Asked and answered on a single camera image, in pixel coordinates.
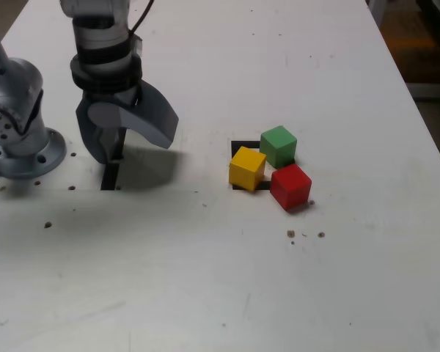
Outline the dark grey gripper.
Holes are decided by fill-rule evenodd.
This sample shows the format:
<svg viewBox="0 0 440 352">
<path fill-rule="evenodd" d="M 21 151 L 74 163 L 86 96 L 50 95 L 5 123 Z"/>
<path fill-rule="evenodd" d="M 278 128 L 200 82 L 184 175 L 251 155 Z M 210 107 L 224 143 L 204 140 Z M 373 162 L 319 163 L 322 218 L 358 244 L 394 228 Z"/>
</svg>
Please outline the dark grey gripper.
<svg viewBox="0 0 440 352">
<path fill-rule="evenodd" d="M 178 116 L 155 87 L 143 80 L 139 87 L 114 94 L 83 92 L 76 109 L 78 126 L 85 147 L 100 164 L 123 159 L 125 128 L 155 146 L 172 145 Z"/>
</svg>

